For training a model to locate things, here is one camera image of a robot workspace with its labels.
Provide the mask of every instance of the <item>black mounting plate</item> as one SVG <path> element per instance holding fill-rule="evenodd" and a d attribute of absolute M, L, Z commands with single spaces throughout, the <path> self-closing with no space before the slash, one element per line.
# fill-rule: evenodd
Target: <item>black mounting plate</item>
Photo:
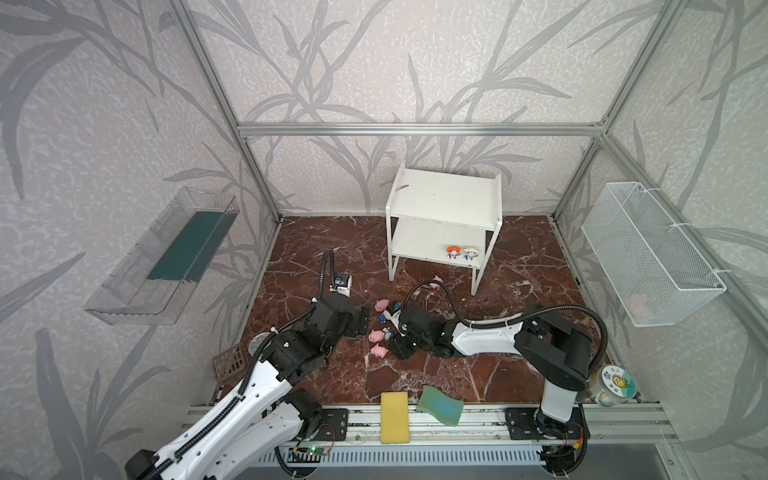
<path fill-rule="evenodd" d="M 557 440 L 561 442 L 563 437 L 557 438 L 554 435 L 544 434 L 536 422 L 536 412 L 538 407 L 512 407 L 504 411 L 504 419 L 507 423 L 509 438 L 511 440 Z M 574 407 L 571 412 L 571 421 L 581 424 L 581 413 L 578 407 Z M 584 437 L 589 438 L 589 429 L 584 428 Z M 579 438 L 579 428 L 572 423 L 567 424 L 568 438 L 576 441 Z"/>
<path fill-rule="evenodd" d="M 317 433 L 310 440 L 322 440 L 330 442 L 334 440 L 341 442 L 346 440 L 346 427 L 349 421 L 348 409 L 323 409 L 320 411 L 320 423 L 327 423 L 333 428 L 333 432 L 326 426 L 317 430 Z"/>

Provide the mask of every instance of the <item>red marble floor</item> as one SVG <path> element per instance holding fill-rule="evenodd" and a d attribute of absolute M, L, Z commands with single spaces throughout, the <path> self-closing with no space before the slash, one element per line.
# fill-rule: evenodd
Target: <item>red marble floor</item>
<path fill-rule="evenodd" d="M 504 226 L 476 296 L 469 294 L 466 268 L 401 259 L 395 281 L 387 277 L 386 222 L 383 217 L 288 217 L 277 238 L 258 297 L 246 326 L 243 346 L 270 326 L 305 310 L 317 291 L 320 258 L 336 249 L 336 271 L 353 275 L 352 300 L 357 306 L 379 299 L 402 302 L 419 281 L 439 275 L 468 319 L 495 318 L 519 312 L 530 303 L 544 306 L 583 304 L 574 277 L 546 217 L 505 217 Z M 442 290 L 422 287 L 415 297 L 438 318 L 452 318 Z M 587 318 L 570 316 L 598 338 Z M 381 329 L 372 313 L 371 327 Z M 300 386 L 321 403 L 378 403 L 382 392 L 407 391 L 418 401 L 422 385 L 441 389 L 465 402 L 539 402 L 544 379 L 520 356 L 481 354 L 440 359 L 425 352 L 410 359 L 392 353 L 369 355 L 366 337 L 342 338 L 330 366 Z"/>

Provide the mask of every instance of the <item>white wire mesh basket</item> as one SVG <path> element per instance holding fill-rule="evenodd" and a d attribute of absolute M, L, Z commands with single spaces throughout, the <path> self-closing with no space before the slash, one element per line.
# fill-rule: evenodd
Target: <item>white wire mesh basket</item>
<path fill-rule="evenodd" d="M 726 289 L 643 184 L 606 184 L 581 229 L 635 326 L 673 325 Z"/>

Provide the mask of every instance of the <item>wallpaper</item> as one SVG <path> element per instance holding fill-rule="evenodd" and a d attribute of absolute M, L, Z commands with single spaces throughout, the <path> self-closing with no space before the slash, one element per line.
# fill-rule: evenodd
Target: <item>wallpaper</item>
<path fill-rule="evenodd" d="M 613 135 L 768 312 L 766 7 L 686 8 Z"/>
<path fill-rule="evenodd" d="M 549 214 L 587 137 L 262 137 L 251 151 L 283 214 L 383 213 L 400 164 L 493 178 L 505 214 Z M 440 149 L 458 151 L 441 162 Z M 318 162 L 328 157 L 330 161 Z"/>
<path fill-rule="evenodd" d="M 164 2 L 0 3 L 0 478 L 122 478 L 213 392 L 274 231 Z M 241 212 L 173 326 L 83 307 L 182 186 Z"/>
<path fill-rule="evenodd" d="M 595 122 L 663 2 L 190 0 L 240 122 Z M 383 211 L 397 166 L 552 212 L 585 138 L 251 138 L 285 214 Z"/>
<path fill-rule="evenodd" d="M 765 302 L 768 2 L 689 2 L 611 132 Z M 768 356 L 722 300 L 674 326 L 628 319 L 580 226 L 606 182 L 600 153 L 559 220 L 646 400 L 664 404 L 703 480 L 768 468 Z"/>

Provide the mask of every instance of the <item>yellow sponge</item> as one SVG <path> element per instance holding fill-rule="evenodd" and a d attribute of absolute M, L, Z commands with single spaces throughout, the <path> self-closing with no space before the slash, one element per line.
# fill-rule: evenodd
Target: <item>yellow sponge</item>
<path fill-rule="evenodd" d="M 408 393 L 382 393 L 382 444 L 408 443 Z"/>

